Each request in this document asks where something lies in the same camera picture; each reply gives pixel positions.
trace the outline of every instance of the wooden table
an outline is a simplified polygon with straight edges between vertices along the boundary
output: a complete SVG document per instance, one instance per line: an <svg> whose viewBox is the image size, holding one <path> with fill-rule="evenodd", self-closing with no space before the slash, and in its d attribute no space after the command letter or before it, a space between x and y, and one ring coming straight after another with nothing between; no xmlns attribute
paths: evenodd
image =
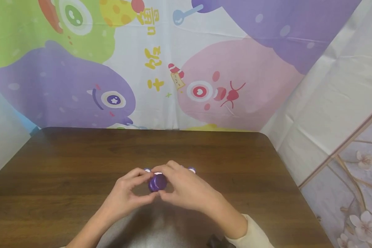
<svg viewBox="0 0 372 248"><path fill-rule="evenodd" d="M117 178L170 159L195 167L276 248L332 247L263 134L46 128L0 171L0 248L65 246ZM99 247L206 247L213 233L207 217L158 200L115 224Z"/></svg>

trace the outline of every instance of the red cartoon eye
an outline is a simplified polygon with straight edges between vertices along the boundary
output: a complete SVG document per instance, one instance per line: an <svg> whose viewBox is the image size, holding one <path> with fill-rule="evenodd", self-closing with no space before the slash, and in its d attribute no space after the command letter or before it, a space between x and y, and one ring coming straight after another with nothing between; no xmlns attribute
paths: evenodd
<svg viewBox="0 0 372 248"><path fill-rule="evenodd" d="M194 87L193 95L195 97L205 97L207 95L207 89L204 86Z"/></svg>
<svg viewBox="0 0 372 248"><path fill-rule="evenodd" d="M212 96L212 86L205 81L195 81L187 87L187 95L196 102L204 102Z"/></svg>

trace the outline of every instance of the white sleeve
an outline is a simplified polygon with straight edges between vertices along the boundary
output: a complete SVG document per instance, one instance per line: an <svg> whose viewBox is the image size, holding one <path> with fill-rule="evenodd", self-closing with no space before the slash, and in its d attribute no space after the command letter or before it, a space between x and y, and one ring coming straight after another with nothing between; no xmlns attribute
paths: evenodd
<svg viewBox="0 0 372 248"><path fill-rule="evenodd" d="M243 216L248 221L247 234L239 239L230 239L228 237L226 239L235 245L236 248L274 248L259 225L248 215L243 214Z"/></svg>

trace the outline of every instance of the cartoon backdrop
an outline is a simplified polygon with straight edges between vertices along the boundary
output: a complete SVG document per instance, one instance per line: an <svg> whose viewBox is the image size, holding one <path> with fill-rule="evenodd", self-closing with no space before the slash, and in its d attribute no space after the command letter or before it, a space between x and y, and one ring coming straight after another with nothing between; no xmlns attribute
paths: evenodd
<svg viewBox="0 0 372 248"><path fill-rule="evenodd" d="M39 128L259 131L360 1L0 0L0 92Z"/></svg>

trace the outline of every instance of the blue spoon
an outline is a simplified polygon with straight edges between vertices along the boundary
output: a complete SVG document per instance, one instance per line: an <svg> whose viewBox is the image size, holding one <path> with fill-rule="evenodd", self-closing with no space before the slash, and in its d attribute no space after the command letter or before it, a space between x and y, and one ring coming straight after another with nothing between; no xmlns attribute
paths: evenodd
<svg viewBox="0 0 372 248"><path fill-rule="evenodd" d="M194 14L204 8L204 5L200 4L199 6L196 6L192 8L191 10L188 10L186 12L183 12L181 10L175 10L174 13L172 14L172 19L174 21L174 24L176 26L179 26L180 24L183 23L184 19L191 14Z"/></svg>

